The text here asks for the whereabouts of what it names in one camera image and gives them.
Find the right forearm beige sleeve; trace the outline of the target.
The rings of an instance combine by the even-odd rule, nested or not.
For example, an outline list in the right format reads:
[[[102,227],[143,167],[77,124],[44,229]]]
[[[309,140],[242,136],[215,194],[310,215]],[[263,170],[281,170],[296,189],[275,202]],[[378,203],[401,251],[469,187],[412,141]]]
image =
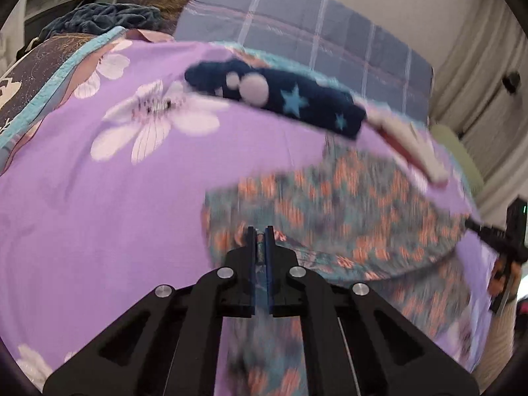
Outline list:
[[[480,393],[491,385],[504,369],[514,350],[516,298],[508,301],[501,315],[493,315],[480,363],[472,373]]]

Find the right hand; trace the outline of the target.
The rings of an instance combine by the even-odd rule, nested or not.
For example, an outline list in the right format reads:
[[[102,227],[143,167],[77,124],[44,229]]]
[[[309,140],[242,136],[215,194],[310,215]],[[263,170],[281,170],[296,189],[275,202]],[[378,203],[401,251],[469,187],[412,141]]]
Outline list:
[[[500,256],[494,263],[491,278],[488,285],[488,293],[492,298],[499,296],[507,287],[507,278],[505,274],[506,260]],[[522,266],[517,262],[513,262],[509,274],[509,293],[508,300],[515,299],[517,296],[518,287],[522,278]]]

